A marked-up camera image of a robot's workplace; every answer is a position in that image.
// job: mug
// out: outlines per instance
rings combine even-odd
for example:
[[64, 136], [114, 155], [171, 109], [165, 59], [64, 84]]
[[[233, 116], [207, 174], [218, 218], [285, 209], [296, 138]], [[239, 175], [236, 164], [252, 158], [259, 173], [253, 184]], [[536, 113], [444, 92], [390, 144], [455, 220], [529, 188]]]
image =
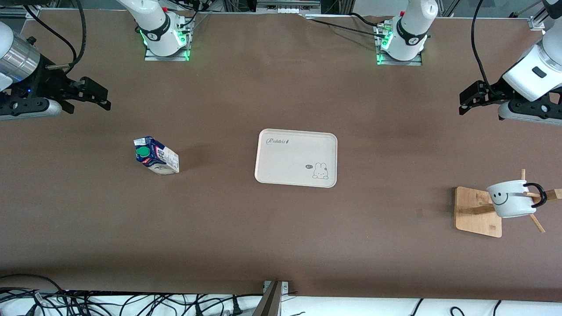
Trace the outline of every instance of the mug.
[[[529, 192], [529, 186], [536, 187], [541, 195], [541, 200], [536, 204], [532, 197], [523, 195], [524, 192]], [[502, 218], [531, 215], [537, 211], [537, 207], [546, 203], [545, 190], [537, 183], [527, 183], [525, 180], [494, 184], [486, 190], [492, 199], [493, 208]]]

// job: smiley face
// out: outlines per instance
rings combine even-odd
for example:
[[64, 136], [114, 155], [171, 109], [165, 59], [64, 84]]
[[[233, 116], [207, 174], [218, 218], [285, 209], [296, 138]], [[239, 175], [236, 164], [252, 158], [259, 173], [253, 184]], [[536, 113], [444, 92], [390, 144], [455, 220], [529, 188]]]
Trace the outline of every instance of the smiley face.
[[507, 200], [509, 199], [509, 193], [501, 193], [501, 192], [496, 192], [496, 193], [492, 193], [490, 192], [490, 197], [492, 198], [492, 203], [494, 203], [494, 205], [503, 205], [507, 202]]

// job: black mug handle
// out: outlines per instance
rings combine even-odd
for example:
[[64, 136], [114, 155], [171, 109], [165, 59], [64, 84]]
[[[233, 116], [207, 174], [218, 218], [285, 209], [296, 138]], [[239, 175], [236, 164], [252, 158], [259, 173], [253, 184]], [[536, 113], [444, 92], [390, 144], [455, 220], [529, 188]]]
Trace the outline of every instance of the black mug handle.
[[546, 203], [545, 189], [543, 189], [539, 184], [529, 182], [529, 183], [524, 184], [523, 186], [524, 187], [528, 187], [528, 186], [536, 187], [537, 190], [538, 190], [538, 193], [541, 194], [541, 200], [538, 203], [531, 205], [532, 208], [536, 209], [537, 207], [542, 206], [544, 203]]

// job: wooden mug holder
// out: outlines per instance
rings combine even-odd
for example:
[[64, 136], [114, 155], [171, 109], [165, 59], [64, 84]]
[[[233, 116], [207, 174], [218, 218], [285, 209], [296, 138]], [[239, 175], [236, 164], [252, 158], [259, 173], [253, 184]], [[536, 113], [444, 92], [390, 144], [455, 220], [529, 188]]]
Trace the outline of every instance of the wooden mug holder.
[[[521, 170], [521, 180], [525, 180], [525, 169]], [[536, 203], [541, 199], [537, 193], [528, 192]], [[562, 189], [546, 191], [547, 201], [562, 199]], [[545, 230], [534, 214], [530, 215], [541, 233]], [[487, 191], [457, 187], [455, 189], [455, 228], [461, 231], [482, 234], [490, 237], [501, 237], [501, 217], [493, 208], [492, 199]]]

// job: green bottle cap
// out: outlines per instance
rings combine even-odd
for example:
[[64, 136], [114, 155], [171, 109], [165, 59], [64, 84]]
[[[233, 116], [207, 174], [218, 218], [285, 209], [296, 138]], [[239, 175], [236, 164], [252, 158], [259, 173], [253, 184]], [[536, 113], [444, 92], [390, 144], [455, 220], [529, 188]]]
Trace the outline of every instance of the green bottle cap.
[[150, 149], [146, 146], [139, 147], [137, 148], [137, 154], [143, 158], [148, 157], [148, 155], [150, 155]]

